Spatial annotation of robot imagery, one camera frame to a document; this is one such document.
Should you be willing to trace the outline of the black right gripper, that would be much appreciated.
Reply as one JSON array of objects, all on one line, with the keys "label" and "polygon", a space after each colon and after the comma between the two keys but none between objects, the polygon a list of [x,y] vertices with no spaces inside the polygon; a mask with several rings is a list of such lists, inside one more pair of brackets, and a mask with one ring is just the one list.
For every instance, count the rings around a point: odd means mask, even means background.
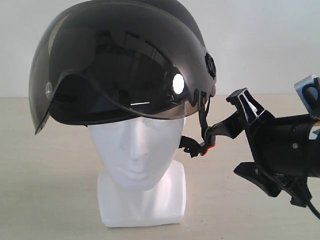
[{"label": "black right gripper", "polygon": [[269,197],[285,191],[292,205],[311,207],[308,179],[315,177],[315,118],[307,114],[268,118],[268,111],[246,87],[232,92],[226,101],[236,111],[208,127],[205,139],[235,139],[245,130],[253,161],[241,162],[233,172]]}]

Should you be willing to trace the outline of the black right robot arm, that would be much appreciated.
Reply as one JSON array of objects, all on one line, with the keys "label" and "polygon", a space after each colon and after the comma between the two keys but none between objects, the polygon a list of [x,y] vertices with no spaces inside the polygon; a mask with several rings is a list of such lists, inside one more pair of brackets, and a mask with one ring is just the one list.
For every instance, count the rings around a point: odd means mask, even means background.
[{"label": "black right robot arm", "polygon": [[205,140],[215,136],[235,139],[245,132],[253,160],[241,162],[233,172],[269,197],[285,191],[292,205],[309,206],[308,178],[320,176],[320,138],[311,136],[320,125],[319,119],[309,114],[275,117],[247,88],[235,90],[226,100],[236,111],[207,127]]}]

